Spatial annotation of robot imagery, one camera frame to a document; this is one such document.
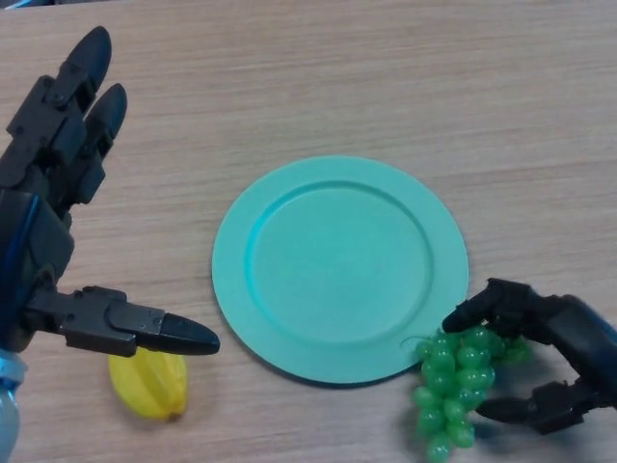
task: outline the wooden table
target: wooden table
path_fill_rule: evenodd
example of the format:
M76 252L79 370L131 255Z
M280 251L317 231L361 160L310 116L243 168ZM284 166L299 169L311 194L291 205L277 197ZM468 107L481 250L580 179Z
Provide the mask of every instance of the wooden table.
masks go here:
M135 0L0 14L0 120L92 27L115 54L127 119L95 201L74 213L62 289L118 287L221 333L190 360L179 422L132 417L106 358L37 335L23 358L13 461L421 461L405 375L313 389L254 361L215 303L209 259L257 177L324 153L380 159L449 205L472 288L499 276L572 292L617 322L617 3L544 0ZM9 141L2 135L3 145ZM515 390L574 378L551 351ZM540 438L483 426L458 462L613 461L611 410Z

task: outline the robotic hand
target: robotic hand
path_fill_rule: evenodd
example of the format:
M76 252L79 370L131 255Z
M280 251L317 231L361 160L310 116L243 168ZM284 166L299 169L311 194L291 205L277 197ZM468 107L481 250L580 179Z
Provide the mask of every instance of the robotic hand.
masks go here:
M123 292L56 288L73 252L70 209L93 199L126 112L120 84L91 109L111 46L104 28L93 29L56 78L39 78L8 127L13 140L0 157L0 461L8 461L18 431L14 395L26 367L17 354L37 331L124 357L138 346L182 355L219 350L205 326L131 304Z
M582 423L595 408L617 407L617 332L581 300L541 297L528 285L491 279L443 321L443 330L456 333L482 322L503 337L554 345L579 378L572 385L550 382L527 399L486 400L480 415L548 434Z

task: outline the grape bunch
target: grape bunch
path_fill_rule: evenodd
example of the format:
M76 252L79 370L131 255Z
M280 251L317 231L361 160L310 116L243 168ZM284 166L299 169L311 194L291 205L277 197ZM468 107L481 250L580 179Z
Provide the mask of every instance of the grape bunch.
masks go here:
M419 408L417 432L428 439L427 457L444 462L452 447L473 445L468 414L487 396L495 382L495 365L529 357L522 339L502 339L483 326L463 333L439 332L416 347L423 385L413 394Z

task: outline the wood grain surface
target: wood grain surface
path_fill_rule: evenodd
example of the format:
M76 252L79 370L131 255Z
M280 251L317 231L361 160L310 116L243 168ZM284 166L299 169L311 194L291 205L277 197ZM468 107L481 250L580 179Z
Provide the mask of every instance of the wood grain surface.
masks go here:
M62 289L98 284L222 336L190 360L175 423L125 412L106 358L37 335L23 357L15 463L423 461L405 375L328 391L256 362L210 283L227 208L286 162L350 153L431 187L488 277L571 292L617 322L617 3L613 0L135 0L0 14L0 121L92 27L115 47L105 85L127 119L95 201L74 213ZM2 144L9 142L2 135ZM529 390L572 379L548 348L503 372ZM608 462L617 414L541 438L480 422L456 462Z

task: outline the grape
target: grape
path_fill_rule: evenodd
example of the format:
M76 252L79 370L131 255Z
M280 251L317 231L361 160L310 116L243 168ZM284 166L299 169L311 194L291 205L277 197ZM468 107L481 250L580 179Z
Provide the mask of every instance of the grape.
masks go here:
M422 362L422 367L420 368L420 372L422 373L424 380L428 381L428 378L436 374L437 370L435 369L435 366L431 364L430 362Z
M467 416L465 416L462 420L458 420L458 421L448 421L449 424L455 424L457 426L467 426L469 423L469 418Z
M461 335L459 333L448 333L445 336L450 343L450 349L456 352L461 347Z
M464 389L472 391L482 389L484 381L477 369L462 369L456 373L456 380Z
M514 341L511 338L502 338L503 340L503 346L505 347L505 354L508 353L509 350L512 350L512 346L514 345Z
M437 335L437 337L434 340L434 343L435 343L435 347L438 347L438 348L440 347L445 347L447 349L450 348L450 342L448 342L447 337L444 334Z
M456 359L462 368L480 368L484 359L481 356L480 351L474 347L462 347L456 353Z
M440 396L448 395L456 388L454 376L441 371L426 378L426 385L434 394Z
M467 410L458 400L447 398L443 402L443 413L449 422L462 422L465 420Z
M483 326L470 328L463 335L463 344L469 347L475 347L478 350L488 349L490 343L491 335L489 330Z
M529 345L521 338L505 340L505 352L498 359L501 364L524 362L531 357Z
M426 362L433 364L435 369L441 371L454 372L454 369L456 368L454 355L452 355L452 352L450 352L447 347L440 347L435 350Z
M478 408L480 404L484 402L484 400L486 400L486 391L471 391L471 410L475 410L476 408Z
M433 343L429 340L423 340L416 346L416 356L420 361L425 361L433 351Z
M412 399L418 407L422 408L437 407L441 402L440 398L426 386L416 388L412 393Z
M482 362L480 365L482 365L482 367L487 367L488 365L491 364L491 351L489 349L482 349L482 350L478 350L478 352L480 353L480 359L482 359Z
M473 446L474 433L473 426L471 424L450 423L446 430L447 435L456 447L460 447L461 449L469 449Z
M490 389L495 383L495 370L491 367L485 367L479 370L480 379L483 383L479 389Z
M469 389L459 389L452 398L459 402L461 405L463 405L463 407L467 411L473 410L475 408L474 404L476 397L473 391L470 391Z
M437 407L423 408L417 417L417 430L424 435L432 435L445 426L445 416Z
M442 433L431 439L428 444L428 450L426 456L432 463L443 463L447 460L450 454L450 440L447 434Z

